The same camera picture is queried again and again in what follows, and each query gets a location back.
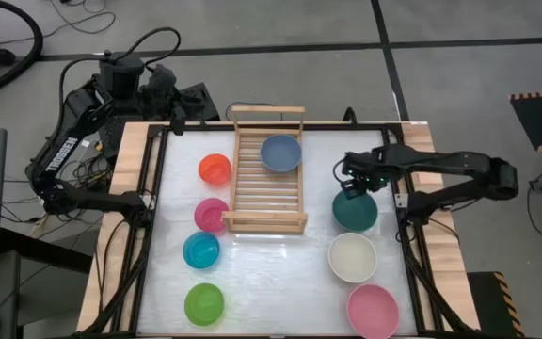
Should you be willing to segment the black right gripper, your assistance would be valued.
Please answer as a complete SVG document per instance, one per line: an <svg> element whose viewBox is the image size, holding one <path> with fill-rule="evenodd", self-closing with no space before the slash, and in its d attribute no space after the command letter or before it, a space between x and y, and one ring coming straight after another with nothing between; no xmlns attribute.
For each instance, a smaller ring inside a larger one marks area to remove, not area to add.
<svg viewBox="0 0 542 339"><path fill-rule="evenodd" d="M341 181L345 195L362 196L366 191L377 191L385 187L391 175L384 170L385 150L374 149L364 153L347 152L342 161L342 174L349 176Z"/></svg>

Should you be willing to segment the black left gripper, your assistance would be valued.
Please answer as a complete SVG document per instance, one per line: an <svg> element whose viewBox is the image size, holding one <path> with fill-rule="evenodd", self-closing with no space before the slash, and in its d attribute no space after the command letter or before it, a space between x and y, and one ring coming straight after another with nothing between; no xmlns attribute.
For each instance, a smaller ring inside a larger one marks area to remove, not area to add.
<svg viewBox="0 0 542 339"><path fill-rule="evenodd" d="M176 136L182 136L186 123L186 113L198 113L205 108L204 99L198 90L182 91L182 103L172 108L172 99L177 92L177 77L174 72L156 65L151 71L148 83L141 87L141 106L148 116L168 117L171 113L171 129Z"/></svg>

